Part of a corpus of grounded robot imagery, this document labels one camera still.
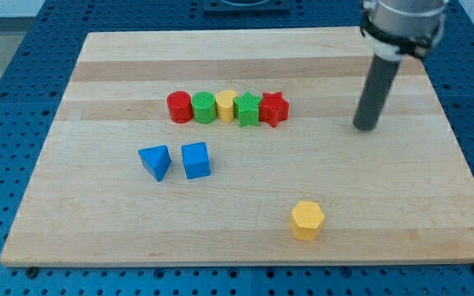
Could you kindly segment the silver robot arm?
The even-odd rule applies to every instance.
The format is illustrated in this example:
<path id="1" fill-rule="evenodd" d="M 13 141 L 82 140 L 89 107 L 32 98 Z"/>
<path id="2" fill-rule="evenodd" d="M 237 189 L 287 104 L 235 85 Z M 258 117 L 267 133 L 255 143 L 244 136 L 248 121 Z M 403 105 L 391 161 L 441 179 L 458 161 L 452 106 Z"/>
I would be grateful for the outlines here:
<path id="1" fill-rule="evenodd" d="M 360 33 L 388 62 L 425 58 L 442 39 L 448 0 L 363 0 Z"/>

